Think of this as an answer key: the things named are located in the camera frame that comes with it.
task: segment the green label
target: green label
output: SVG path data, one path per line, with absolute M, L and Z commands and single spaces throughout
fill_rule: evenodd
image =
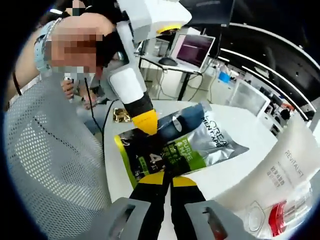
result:
M 139 157 L 139 162 L 141 164 L 141 167 L 142 167 L 144 175 L 149 175 L 147 163 L 146 163 L 146 161 L 145 161 L 143 156 Z
M 191 171 L 206 167 L 206 163 L 197 151 L 193 151 L 187 137 L 179 138 L 175 141 L 175 145 L 181 156 L 185 157 Z
M 181 160 L 181 155 L 179 154 L 179 151 L 177 150 L 177 147 L 175 146 L 175 143 L 170 143 L 166 145 L 162 149 L 163 155 L 169 160 L 169 162 L 174 165 L 178 161 Z

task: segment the refill pouch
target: refill pouch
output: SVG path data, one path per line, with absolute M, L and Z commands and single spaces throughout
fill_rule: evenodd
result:
M 115 136 L 132 185 L 166 170 L 173 177 L 234 158 L 249 149 L 237 144 L 215 120 L 207 102 L 158 120 L 155 135 L 138 128 Z

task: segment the black desk leg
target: black desk leg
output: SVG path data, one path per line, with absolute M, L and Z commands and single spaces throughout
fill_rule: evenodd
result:
M 189 73 L 189 72 L 185 73 L 185 78 L 183 80 L 182 87 L 181 87 L 181 90 L 180 90 L 180 93 L 179 93 L 179 96 L 178 96 L 178 101 L 181 101 L 182 98 L 184 97 L 184 94 L 185 94 L 185 91 L 186 91 L 190 76 L 191 76 L 191 73 Z

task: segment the laptop screen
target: laptop screen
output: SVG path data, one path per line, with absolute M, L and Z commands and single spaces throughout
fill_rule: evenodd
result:
M 180 34 L 172 57 L 201 68 L 214 41 L 210 36 Z

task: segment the desk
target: desk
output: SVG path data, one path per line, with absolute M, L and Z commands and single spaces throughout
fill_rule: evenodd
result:
M 284 128 L 280 125 L 280 123 L 277 122 L 276 119 L 275 119 L 275 117 L 272 116 L 272 115 L 269 114 L 269 113 L 265 113 L 265 112 L 264 112 L 264 113 L 261 115 L 261 121 L 264 123 L 264 125 L 265 125 L 269 130 L 271 130 L 272 127 L 273 127 L 273 125 L 275 125 L 275 126 L 279 129 L 280 133 L 282 133 L 282 132 L 284 131 Z
M 186 101 L 166 100 L 152 102 L 159 118 L 195 104 Z M 276 137 L 248 110 L 215 104 L 211 104 L 211 107 L 216 113 L 216 120 L 233 140 L 250 148 L 250 150 L 233 159 L 187 175 L 197 183 L 207 200 L 234 186 L 248 175 L 277 142 Z M 114 136 L 133 129 L 134 125 L 132 123 L 113 123 L 111 113 L 114 108 L 123 108 L 123 105 L 120 101 L 116 101 L 112 105 L 104 129 L 105 169 L 112 202 L 120 197 L 128 198 L 133 190 L 122 157 L 114 142 Z M 164 221 L 158 239 L 177 239 L 171 222 L 170 192 L 165 199 Z
M 162 65 L 159 63 L 159 60 L 162 57 L 158 57 L 158 56 L 152 56 L 152 55 L 145 55 L 145 56 L 141 56 L 140 57 L 140 61 L 139 61 L 139 69 L 141 68 L 141 62 L 142 60 L 146 60 L 147 62 L 154 64 L 156 66 L 158 66 L 159 68 L 163 69 L 163 70 L 172 70 L 172 71 L 177 71 L 177 72 L 182 72 L 185 73 L 185 77 L 182 83 L 182 87 L 178 96 L 178 101 L 181 101 L 182 98 L 184 97 L 190 76 L 192 74 L 196 74 L 196 75 L 201 75 L 201 72 L 197 69 L 197 67 L 189 67 L 186 65 L 183 65 L 181 63 L 178 63 L 177 66 L 168 66 L 168 65 Z

